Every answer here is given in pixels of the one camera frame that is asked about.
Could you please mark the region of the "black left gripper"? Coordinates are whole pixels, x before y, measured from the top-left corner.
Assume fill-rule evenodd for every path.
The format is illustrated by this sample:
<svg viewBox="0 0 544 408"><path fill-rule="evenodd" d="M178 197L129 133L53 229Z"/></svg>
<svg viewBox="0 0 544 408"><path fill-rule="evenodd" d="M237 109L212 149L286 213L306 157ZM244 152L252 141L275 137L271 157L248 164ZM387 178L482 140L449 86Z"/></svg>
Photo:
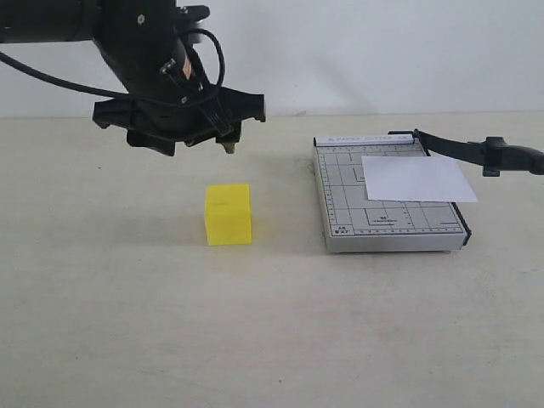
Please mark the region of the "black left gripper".
<svg viewBox="0 0 544 408"><path fill-rule="evenodd" d="M94 42L129 95L96 103L93 121L124 128L129 146L168 157L177 143L209 139L233 155L243 121L265 122L265 99L223 87L222 53L218 80L207 77L194 46L201 36L217 39L200 27L209 14L206 5L174 1L103 1Z"/></svg>

